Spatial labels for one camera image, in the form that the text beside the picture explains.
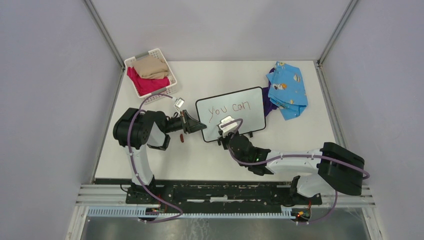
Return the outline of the black framed whiteboard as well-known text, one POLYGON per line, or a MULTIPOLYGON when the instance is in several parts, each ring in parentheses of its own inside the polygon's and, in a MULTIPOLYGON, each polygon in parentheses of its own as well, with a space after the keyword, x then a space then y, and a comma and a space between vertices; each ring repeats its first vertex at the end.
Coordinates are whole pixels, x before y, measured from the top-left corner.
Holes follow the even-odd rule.
POLYGON ((195 102, 195 107, 199 121, 206 125, 201 131, 206 143, 218 140, 218 125, 228 116, 243 120, 239 128, 241 134, 261 131, 267 126, 262 88, 259 86, 202 98, 195 102))

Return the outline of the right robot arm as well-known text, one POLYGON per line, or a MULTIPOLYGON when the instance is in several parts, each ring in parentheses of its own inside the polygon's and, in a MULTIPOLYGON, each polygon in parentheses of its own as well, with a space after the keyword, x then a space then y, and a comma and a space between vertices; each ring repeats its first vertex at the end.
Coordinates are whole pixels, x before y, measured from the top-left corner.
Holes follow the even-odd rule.
POLYGON ((362 157, 333 142, 305 152, 281 152, 256 147, 239 133, 226 133, 218 141, 235 162, 255 175, 295 173, 288 191, 295 204, 331 190, 360 196, 363 180, 370 177, 362 157))

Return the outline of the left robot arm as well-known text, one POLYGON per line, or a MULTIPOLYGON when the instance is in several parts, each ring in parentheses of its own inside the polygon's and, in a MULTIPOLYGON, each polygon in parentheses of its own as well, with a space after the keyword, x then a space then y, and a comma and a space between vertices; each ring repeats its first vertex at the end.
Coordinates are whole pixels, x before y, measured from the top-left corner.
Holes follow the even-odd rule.
POLYGON ((147 148, 165 151, 171 140, 169 133, 183 131, 191 134, 206 128, 186 110, 167 116, 162 111, 127 109, 115 123, 112 135, 125 149, 131 169, 131 188, 138 191, 140 200, 151 204, 157 198, 147 148))

